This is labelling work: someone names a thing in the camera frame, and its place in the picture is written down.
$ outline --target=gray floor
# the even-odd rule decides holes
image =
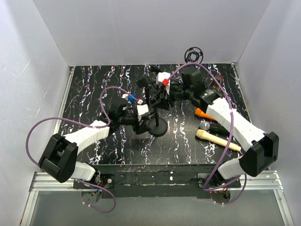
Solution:
[[[80,192],[39,192],[31,226],[280,226],[284,225],[273,190],[245,191],[224,207],[194,197],[118,198],[103,214],[82,204]],[[109,209],[112,200],[97,206]]]

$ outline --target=wooden handle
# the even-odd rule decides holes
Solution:
[[[227,140],[224,140],[217,136],[214,136],[202,129],[198,129],[196,136],[200,139],[208,140],[208,141],[214,142],[214,143],[224,146],[224,147],[227,145],[227,142],[228,142]],[[241,150],[241,147],[234,143],[230,143],[229,148],[231,150],[237,151],[237,152],[240,152],[240,150]]]

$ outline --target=wall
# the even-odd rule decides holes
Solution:
[[[33,0],[69,66],[237,62],[270,0]]]
[[[32,0],[0,0],[0,225],[18,225],[35,170],[25,138],[37,121],[56,116],[69,68]],[[54,121],[30,140],[39,160]]]
[[[295,225],[301,225],[301,2],[272,0],[239,62],[253,123],[280,137],[280,174]]]

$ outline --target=gray wall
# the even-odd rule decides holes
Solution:
[[[238,63],[253,123],[280,137],[278,161],[285,198],[301,225],[301,2],[272,0]]]
[[[69,68],[32,0],[0,0],[0,225],[19,225],[35,170],[25,138],[37,121],[56,116]],[[54,128],[30,140],[38,161]]]
[[[69,66],[237,62],[270,0],[33,0]]]

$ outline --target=black marble table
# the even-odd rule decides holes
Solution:
[[[158,65],[162,71],[172,73],[180,65]],[[243,101],[238,81],[231,64],[204,65],[213,74],[224,76],[224,88],[231,98],[233,107],[246,119],[248,113]],[[71,87],[66,100],[63,117],[91,124],[100,114],[99,97],[108,86],[119,86],[137,97],[144,97],[144,92],[136,85],[143,75],[155,79],[149,71],[150,65],[115,65],[115,66],[77,66],[75,67]],[[206,83],[211,81],[205,72]],[[181,81],[178,74],[176,81]],[[108,90],[103,102],[108,104],[122,96],[118,90]],[[131,126],[121,126],[110,137],[100,140],[86,148],[78,156],[78,161],[93,164],[175,164],[175,163],[216,163],[223,147],[195,138],[201,119],[194,114],[195,107],[189,101],[178,102],[170,111],[160,110],[159,115],[168,122],[168,131],[155,138],[149,133],[136,135]],[[63,121],[59,133],[67,134],[80,129],[80,126]],[[229,150],[225,159],[238,156]]]

